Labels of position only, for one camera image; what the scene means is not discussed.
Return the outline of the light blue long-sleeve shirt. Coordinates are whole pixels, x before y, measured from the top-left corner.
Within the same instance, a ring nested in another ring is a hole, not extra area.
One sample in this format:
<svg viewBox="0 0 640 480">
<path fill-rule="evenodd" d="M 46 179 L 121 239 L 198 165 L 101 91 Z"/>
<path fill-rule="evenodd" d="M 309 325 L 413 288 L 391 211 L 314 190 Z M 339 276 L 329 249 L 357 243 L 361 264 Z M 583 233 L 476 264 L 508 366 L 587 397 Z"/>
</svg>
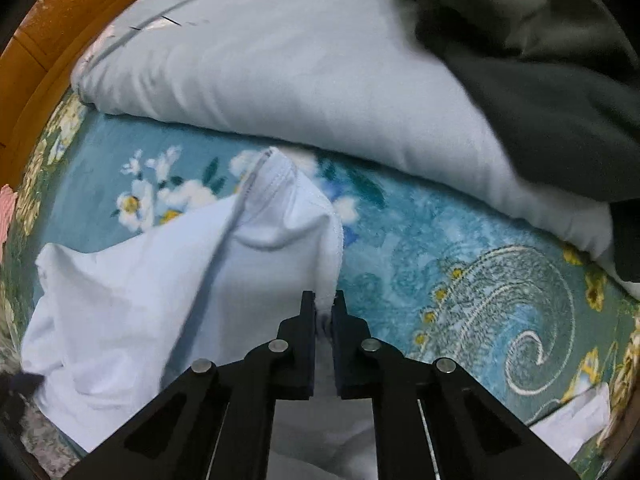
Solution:
<svg viewBox="0 0 640 480">
<path fill-rule="evenodd" d="M 43 415 L 94 450 L 196 359 L 244 358 L 316 296 L 314 396 L 282 402 L 273 479 L 373 479 L 370 404 L 338 400 L 329 329 L 343 229 L 285 154 L 258 153 L 238 192 L 110 248 L 42 248 L 42 297 L 23 337 Z"/>
</svg>

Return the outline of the teal floral bed blanket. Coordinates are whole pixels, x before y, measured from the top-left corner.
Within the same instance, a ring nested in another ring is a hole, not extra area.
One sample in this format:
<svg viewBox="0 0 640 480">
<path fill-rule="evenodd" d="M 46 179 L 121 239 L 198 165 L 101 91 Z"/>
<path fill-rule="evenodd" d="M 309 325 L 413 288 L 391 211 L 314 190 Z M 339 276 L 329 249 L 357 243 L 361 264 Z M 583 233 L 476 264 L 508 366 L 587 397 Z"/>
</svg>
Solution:
<svg viewBox="0 0 640 480">
<path fill-rule="evenodd" d="M 231 195 L 264 139 L 107 116 L 67 93 L 17 195 L 1 263 L 1 367 L 40 296 L 35 260 L 95 252 Z M 572 460 L 613 469 L 636 422 L 639 303 L 584 252 L 446 186 L 337 154 L 283 153 L 341 218 L 338 286 L 374 336 L 412 358 L 451 356 L 524 422 L 604 385 L 612 422 Z"/>
</svg>

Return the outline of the grey floral quilt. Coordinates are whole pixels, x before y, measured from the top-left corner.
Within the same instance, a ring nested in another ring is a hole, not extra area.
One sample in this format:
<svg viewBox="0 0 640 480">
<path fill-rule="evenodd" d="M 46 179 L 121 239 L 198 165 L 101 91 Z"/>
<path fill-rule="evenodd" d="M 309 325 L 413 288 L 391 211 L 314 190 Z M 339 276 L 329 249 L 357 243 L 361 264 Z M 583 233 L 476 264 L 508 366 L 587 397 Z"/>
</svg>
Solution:
<svg viewBox="0 0 640 480">
<path fill-rule="evenodd" d="M 446 184 L 639 290 L 639 93 L 484 58 L 411 0 L 138 0 L 72 73 L 106 114 L 265 136 Z"/>
</svg>

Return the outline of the dark grey garment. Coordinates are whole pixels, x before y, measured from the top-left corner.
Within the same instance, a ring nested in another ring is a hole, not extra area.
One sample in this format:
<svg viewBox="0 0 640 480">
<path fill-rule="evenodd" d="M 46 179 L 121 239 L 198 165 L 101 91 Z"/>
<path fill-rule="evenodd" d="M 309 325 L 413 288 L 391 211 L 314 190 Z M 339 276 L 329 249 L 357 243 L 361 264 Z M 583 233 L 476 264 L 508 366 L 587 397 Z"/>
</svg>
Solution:
<svg viewBox="0 0 640 480">
<path fill-rule="evenodd" d="M 606 203 L 639 277 L 639 58 L 601 0 L 414 0 L 416 38 L 484 112 L 525 180 Z"/>
</svg>

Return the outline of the orange wooden bed frame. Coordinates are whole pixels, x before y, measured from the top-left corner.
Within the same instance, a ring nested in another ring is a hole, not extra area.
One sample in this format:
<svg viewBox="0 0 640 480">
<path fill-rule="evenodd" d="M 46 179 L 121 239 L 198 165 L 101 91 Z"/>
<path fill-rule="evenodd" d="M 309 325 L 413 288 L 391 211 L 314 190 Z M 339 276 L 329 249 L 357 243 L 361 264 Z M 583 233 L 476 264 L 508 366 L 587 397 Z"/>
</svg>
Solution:
<svg viewBox="0 0 640 480">
<path fill-rule="evenodd" d="M 1 24 L 1 182 L 20 184 L 36 137 L 102 29 L 136 0 L 18 0 Z"/>
</svg>

